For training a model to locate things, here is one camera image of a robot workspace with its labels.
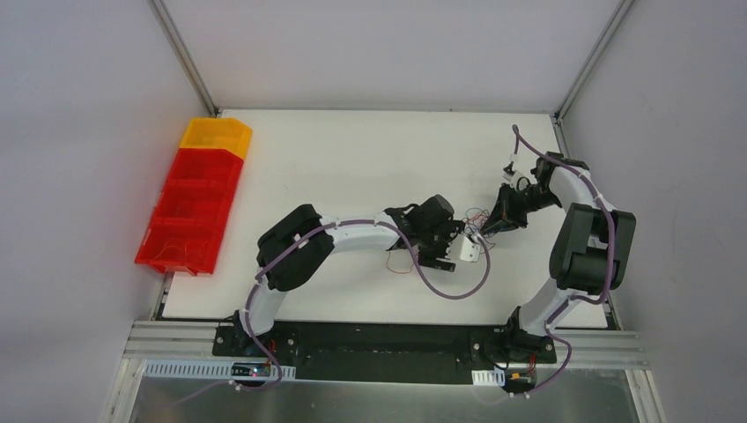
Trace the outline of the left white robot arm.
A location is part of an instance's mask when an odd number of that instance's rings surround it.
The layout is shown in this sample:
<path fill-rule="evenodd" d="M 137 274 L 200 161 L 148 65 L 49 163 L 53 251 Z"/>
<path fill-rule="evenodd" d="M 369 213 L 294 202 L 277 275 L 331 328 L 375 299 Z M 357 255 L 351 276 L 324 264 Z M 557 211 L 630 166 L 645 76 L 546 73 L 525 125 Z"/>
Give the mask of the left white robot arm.
<path fill-rule="evenodd" d="M 405 250 L 419 268 L 451 272 L 449 249 L 465 228 L 441 195 L 422 204 L 389 207 L 370 217 L 337 219 L 302 204 L 258 240 L 256 285 L 234 312 L 234 343 L 247 356 L 262 354 L 287 293 L 308 282 L 335 254 Z"/>

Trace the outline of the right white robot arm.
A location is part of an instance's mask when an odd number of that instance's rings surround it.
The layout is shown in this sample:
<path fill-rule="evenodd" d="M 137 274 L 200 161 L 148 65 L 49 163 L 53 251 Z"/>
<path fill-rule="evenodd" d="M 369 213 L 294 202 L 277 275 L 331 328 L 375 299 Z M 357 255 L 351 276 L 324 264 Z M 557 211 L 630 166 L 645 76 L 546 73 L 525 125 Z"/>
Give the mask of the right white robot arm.
<path fill-rule="evenodd" d="M 619 287 L 636 227 L 632 213 L 603 198 L 585 162 L 548 152 L 530 173 L 533 182 L 512 164 L 505 167 L 505 182 L 479 229 L 492 237 L 524 228 L 531 212 L 553 205 L 566 214 L 551 249 L 548 280 L 513 311 L 498 335 L 498 350 L 511 361 L 555 359 L 548 330 L 577 305 L 603 302 Z"/>

